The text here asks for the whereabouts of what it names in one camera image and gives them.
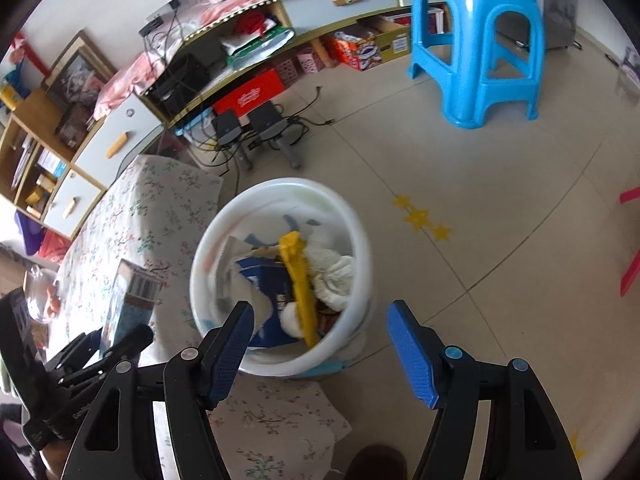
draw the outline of pink cloth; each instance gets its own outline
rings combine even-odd
[[[165,47],[166,60],[170,62],[182,44],[182,37],[187,37],[208,25],[213,25],[266,1],[268,0],[223,0],[216,4],[203,2],[185,9],[178,14],[182,30],[174,26],[169,32],[167,41],[164,40],[164,36],[161,36],[158,43],[152,45],[152,49],[140,53],[102,88],[95,105],[94,118],[100,120],[107,116],[133,92],[140,95],[147,90],[164,72]],[[170,23],[164,24],[165,32],[169,26]]]

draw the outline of yellow star sticker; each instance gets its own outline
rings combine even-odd
[[[452,232],[453,229],[450,227],[445,227],[443,224],[438,224],[438,227],[431,228],[431,232],[433,233],[433,237],[437,242],[440,240],[449,241],[449,233]]]
[[[405,216],[404,221],[414,226],[414,231],[419,231],[422,227],[431,227],[431,225],[433,225],[428,218],[428,209],[419,210],[411,206],[409,211],[409,216]]]
[[[580,437],[580,431],[575,431],[575,433],[569,437],[569,443],[571,444],[571,449],[574,450],[576,460],[580,460],[585,454],[585,450],[578,449],[578,437]]]
[[[397,205],[400,209],[407,209],[411,206],[411,199],[407,195],[397,195],[394,205]]]

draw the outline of yellow plastic stick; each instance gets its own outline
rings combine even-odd
[[[305,336],[305,344],[308,348],[313,348],[320,338],[318,337],[316,298],[309,286],[306,262],[302,255],[305,241],[300,238],[298,231],[292,231],[278,240],[278,248],[293,282],[293,296],[298,304],[298,318]]]

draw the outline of clear plastic container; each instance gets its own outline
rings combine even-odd
[[[24,295],[27,299],[29,315],[40,323],[48,323],[51,318],[45,316],[49,295],[47,289],[56,281],[53,270],[34,265],[29,269],[26,278]]]

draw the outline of blue gripper pad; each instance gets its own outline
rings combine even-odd
[[[231,386],[234,384],[238,368],[253,334],[254,310],[247,303],[213,365],[209,399],[215,404],[226,399],[231,391]]]
[[[389,305],[386,325],[414,395],[423,400],[430,409],[435,409],[440,394],[436,387],[439,381],[434,376],[434,372],[441,370],[441,367],[436,366],[434,370],[432,360],[440,358],[438,354],[434,355],[433,351],[430,352],[430,349],[425,348],[421,332],[425,330],[433,332],[437,342],[444,346],[440,338],[432,329],[420,326],[403,300],[395,300]]]

